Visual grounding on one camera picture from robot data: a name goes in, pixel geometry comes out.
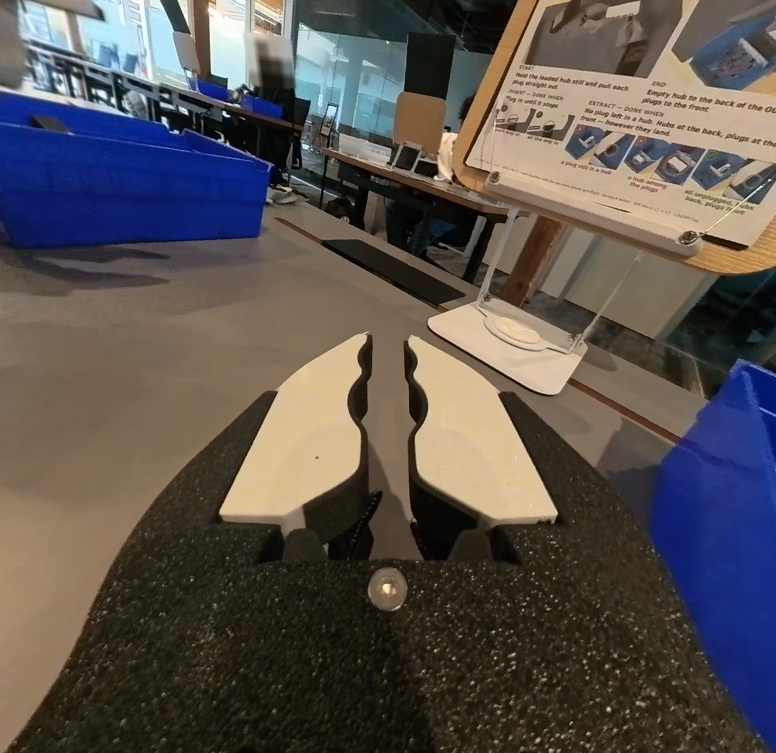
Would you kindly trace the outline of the wooden work table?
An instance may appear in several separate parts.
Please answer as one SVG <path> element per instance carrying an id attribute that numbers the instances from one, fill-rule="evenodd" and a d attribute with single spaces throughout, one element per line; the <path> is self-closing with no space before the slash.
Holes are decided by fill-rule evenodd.
<path id="1" fill-rule="evenodd" d="M 431 178 L 410 172 L 397 170 L 387 164 L 376 164 L 357 157 L 343 154 L 330 148 L 323 149 L 325 168 L 329 161 L 338 164 L 340 182 L 355 186 L 354 216 L 357 221 L 364 219 L 370 192 L 391 200 L 400 201 L 414 207 L 422 207 L 431 199 L 445 201 L 449 205 L 464 207 L 485 220 L 479 235 L 473 238 L 471 254 L 462 274 L 465 282 L 473 283 L 477 277 L 497 224 L 508 219 L 509 207 L 485 199 L 470 190 L 448 182 L 438 182 Z"/>

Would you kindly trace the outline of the small wooden board stand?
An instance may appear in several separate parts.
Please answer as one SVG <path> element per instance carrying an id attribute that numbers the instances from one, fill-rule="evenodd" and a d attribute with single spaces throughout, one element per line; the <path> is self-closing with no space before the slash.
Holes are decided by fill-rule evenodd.
<path id="1" fill-rule="evenodd" d="M 442 98 L 403 91 L 396 100 L 393 169 L 414 172 L 419 163 L 435 159 L 444 134 L 446 103 Z"/>

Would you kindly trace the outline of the wooden post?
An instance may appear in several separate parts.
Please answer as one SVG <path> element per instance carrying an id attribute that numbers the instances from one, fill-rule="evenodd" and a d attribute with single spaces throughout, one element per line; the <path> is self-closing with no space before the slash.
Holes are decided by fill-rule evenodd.
<path id="1" fill-rule="evenodd" d="M 199 60 L 199 77 L 211 74 L 209 0 L 187 0 L 188 22 Z"/>
<path id="2" fill-rule="evenodd" d="M 548 269 L 567 229 L 564 223 L 539 216 L 500 290 L 500 299 L 521 308 L 530 299 Z"/>

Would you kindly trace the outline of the printed instruction sheet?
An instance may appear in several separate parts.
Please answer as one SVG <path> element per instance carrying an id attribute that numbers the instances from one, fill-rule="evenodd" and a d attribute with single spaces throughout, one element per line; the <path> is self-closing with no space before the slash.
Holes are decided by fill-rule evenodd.
<path id="1" fill-rule="evenodd" d="M 775 0 L 536 0 L 466 164 L 677 254 L 774 220 Z"/>

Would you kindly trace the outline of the black backpack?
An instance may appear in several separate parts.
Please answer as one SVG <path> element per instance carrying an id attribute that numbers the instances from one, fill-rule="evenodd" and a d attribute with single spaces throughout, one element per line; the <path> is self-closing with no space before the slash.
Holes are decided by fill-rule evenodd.
<path id="1" fill-rule="evenodd" d="M 365 229 L 364 215 L 360 214 L 354 205 L 346 197 L 337 197 L 330 200 L 323 208 L 324 212 L 345 224 L 350 224 L 361 231 Z"/>

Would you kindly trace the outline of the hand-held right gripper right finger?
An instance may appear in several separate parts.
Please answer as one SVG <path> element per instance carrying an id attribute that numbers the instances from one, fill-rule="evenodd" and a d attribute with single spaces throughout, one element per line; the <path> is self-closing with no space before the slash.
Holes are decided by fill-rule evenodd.
<path id="1" fill-rule="evenodd" d="M 556 523 L 558 508 L 505 405 L 512 394 L 416 335 L 403 356 L 420 540 L 452 547 L 467 530 Z"/>

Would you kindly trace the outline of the instruction board on stand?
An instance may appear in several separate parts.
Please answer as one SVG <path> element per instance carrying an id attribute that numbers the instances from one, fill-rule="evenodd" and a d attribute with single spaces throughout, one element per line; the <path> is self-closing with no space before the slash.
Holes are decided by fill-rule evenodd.
<path id="1" fill-rule="evenodd" d="M 587 337 L 642 256 L 647 253 L 655 254 L 672 262 L 717 275 L 755 273 L 774 267 L 774 220 L 766 227 L 757 243 L 747 249 L 708 239 L 700 241 L 701 248 L 694 254 L 677 254 L 656 248 L 649 243 L 630 240 L 608 229 L 597 230 L 574 218 L 526 206 L 489 192 L 485 186 L 487 174 L 470 168 L 466 164 L 466 154 L 472 146 L 472 141 L 477 138 L 489 107 L 493 105 L 493 98 L 504 79 L 510 56 L 520 41 L 535 4 L 536 0 L 519 0 L 515 6 L 472 102 L 469 115 L 461 127 L 453 154 L 453 169 L 466 187 L 509 206 L 507 223 L 497 246 L 497 257 L 503 251 L 517 218 L 530 214 L 544 216 L 564 223 L 567 227 L 625 243 L 635 248 L 635 257 L 622 278 L 609 291 L 593 321 L 583 332 L 576 335 L 510 307 L 504 301 L 494 299 L 490 292 L 490 282 L 495 270 L 493 265 L 489 267 L 480 292 L 473 302 L 446 314 L 441 321 L 429 323 L 429 328 L 440 338 L 517 384 L 541 395 L 555 396 L 567 385 L 586 355 Z"/>

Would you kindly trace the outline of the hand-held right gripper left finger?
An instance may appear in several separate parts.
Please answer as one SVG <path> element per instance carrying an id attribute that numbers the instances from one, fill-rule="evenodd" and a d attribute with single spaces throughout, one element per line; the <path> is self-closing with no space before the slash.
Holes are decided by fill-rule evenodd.
<path id="1" fill-rule="evenodd" d="M 219 508 L 224 522 L 306 528 L 340 538 L 369 503 L 368 410 L 373 337 L 356 334 L 306 363 L 274 392 Z"/>

